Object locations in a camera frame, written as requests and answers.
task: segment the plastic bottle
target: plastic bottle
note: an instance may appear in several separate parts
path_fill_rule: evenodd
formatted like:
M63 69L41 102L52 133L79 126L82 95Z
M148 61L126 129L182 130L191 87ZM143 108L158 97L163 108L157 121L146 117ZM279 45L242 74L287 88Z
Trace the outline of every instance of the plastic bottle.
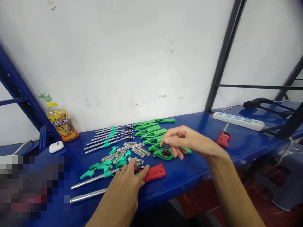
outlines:
M79 133L74 128L68 112L64 109L59 109L56 102L48 102L47 106L49 110L46 115L58 130L63 141L68 142L78 138Z

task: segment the red plastic part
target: red plastic part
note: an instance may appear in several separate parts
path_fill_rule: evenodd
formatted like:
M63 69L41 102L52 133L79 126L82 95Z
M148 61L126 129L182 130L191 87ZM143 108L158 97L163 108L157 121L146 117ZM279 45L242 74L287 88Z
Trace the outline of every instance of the red plastic part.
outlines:
M222 147L228 147L228 141L230 139L231 139L231 135L223 130L217 140L217 144L219 144Z
M162 164L159 164L150 168L143 180L145 182L148 182L164 176L166 176L166 171L164 169L164 166L162 166Z

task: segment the white cable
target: white cable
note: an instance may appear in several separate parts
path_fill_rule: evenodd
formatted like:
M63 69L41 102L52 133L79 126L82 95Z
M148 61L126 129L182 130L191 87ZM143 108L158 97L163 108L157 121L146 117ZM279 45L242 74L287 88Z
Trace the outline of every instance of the white cable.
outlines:
M231 109L233 106L230 106L230 107L228 107L227 109L222 109L221 111L223 112L223 113L225 113L225 110L229 110L229 109Z
M290 149L292 149L292 147L294 145L294 141L293 141L293 139L291 137L289 137L289 140L290 140L289 147L286 150L283 151L283 153L281 154L281 157L280 157L278 163L275 164L274 166L269 166L270 168L277 167L278 165L280 165L281 162L282 162L282 160L283 160L283 158L284 158L285 153L288 152Z
M31 142L32 140L27 140L25 143L23 143L13 154L11 155L15 155L17 154L23 147L25 144L27 144L28 142Z

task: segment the hand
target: hand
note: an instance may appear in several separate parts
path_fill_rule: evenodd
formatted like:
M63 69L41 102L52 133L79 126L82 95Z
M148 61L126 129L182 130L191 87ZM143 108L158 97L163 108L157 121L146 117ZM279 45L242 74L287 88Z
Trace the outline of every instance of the hand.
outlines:
M178 156L181 160L184 158L183 153L186 154L186 150L182 147L194 150L203 157L227 154L210 138L207 138L186 126L167 130L161 140L161 146L164 145L164 142L170 145L173 156L175 158Z
M149 165L138 174L135 159L116 172L95 213L86 226L130 226L138 208L138 192L145 184Z

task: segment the white power strip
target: white power strip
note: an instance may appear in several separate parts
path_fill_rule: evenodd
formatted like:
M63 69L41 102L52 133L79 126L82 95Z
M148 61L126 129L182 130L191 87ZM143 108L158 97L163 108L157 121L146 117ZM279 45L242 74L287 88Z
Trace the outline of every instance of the white power strip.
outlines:
M253 129L256 131L261 131L265 127L265 123L263 121L244 118L244 117L222 113L222 112L215 112L212 118L225 121L227 123L231 123L234 125L239 125L245 128Z

